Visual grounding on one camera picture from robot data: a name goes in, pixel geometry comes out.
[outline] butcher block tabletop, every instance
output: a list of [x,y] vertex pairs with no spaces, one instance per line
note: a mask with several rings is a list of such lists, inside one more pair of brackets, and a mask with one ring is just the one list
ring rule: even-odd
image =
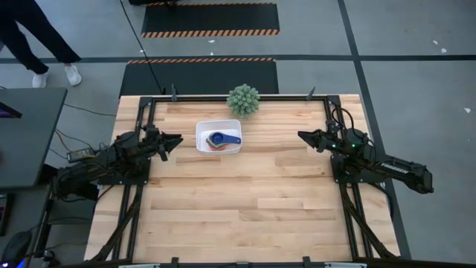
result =
[[[120,99],[113,137],[134,130],[140,98]],[[356,128],[368,132],[359,96],[340,99]],[[225,102],[156,104],[154,125],[182,134],[184,140],[167,162],[152,157],[134,263],[169,263],[172,257],[181,263],[301,262],[303,256],[351,261],[330,153],[317,153],[298,137],[300,130],[326,129],[324,102],[262,101],[256,114],[240,119],[243,145],[238,154],[201,155],[196,124],[226,119],[235,117]],[[359,187],[368,225],[398,255],[385,195],[369,185]],[[98,201],[85,259],[96,255],[114,231],[122,194],[123,186],[116,185]],[[358,226],[354,228],[364,256]],[[122,258],[128,237],[127,229]]]

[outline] black mat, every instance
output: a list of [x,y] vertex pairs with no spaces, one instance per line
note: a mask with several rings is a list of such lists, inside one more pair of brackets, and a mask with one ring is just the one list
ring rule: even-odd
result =
[[[276,62],[272,58],[151,60],[151,66],[158,82],[167,88],[167,94],[171,93],[172,84],[180,95],[216,95],[229,94],[230,90],[244,83],[261,94],[279,93]],[[124,72],[121,95],[159,94],[146,61],[130,61]]]
[[279,32],[275,3],[149,4],[142,37],[274,35]]

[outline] white container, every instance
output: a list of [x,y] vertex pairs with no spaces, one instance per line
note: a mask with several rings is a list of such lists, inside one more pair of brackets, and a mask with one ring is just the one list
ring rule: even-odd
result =
[[[229,144],[224,150],[213,151],[207,143],[207,138],[211,133],[221,132],[226,135],[233,135],[241,138],[241,144]],[[220,156],[239,153],[243,146],[241,136],[241,123],[236,120],[202,121],[196,125],[196,149],[207,156]]]

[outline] succulent plant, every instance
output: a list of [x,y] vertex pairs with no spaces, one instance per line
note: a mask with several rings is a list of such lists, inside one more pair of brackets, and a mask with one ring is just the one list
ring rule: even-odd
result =
[[259,99],[260,96],[255,88],[243,84],[230,91],[226,104],[234,115],[239,118],[247,118],[259,109]]

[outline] orange and black striped tape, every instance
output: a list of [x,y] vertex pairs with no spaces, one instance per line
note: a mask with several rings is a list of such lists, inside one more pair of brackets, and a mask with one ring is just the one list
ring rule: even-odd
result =
[[[177,3],[176,5],[178,6],[200,6],[200,5],[225,5],[225,4],[233,4],[233,5],[237,5],[237,4],[276,4],[276,3],[273,3],[273,2],[247,2],[247,3],[212,3],[212,4],[193,4],[193,3],[185,3],[185,4],[182,4],[182,3]],[[151,3],[151,4],[148,4],[147,7],[152,7],[152,6],[156,6],[156,5],[165,5],[165,3],[163,2],[159,2],[159,3]]]
[[203,37],[203,36],[268,36],[277,35],[278,29],[258,30],[209,30],[209,31],[162,31],[142,33],[143,38]]
[[242,62],[242,61],[274,61],[273,58],[204,58],[204,59],[165,59],[165,60],[130,60],[127,64],[138,63],[219,63],[219,62]]

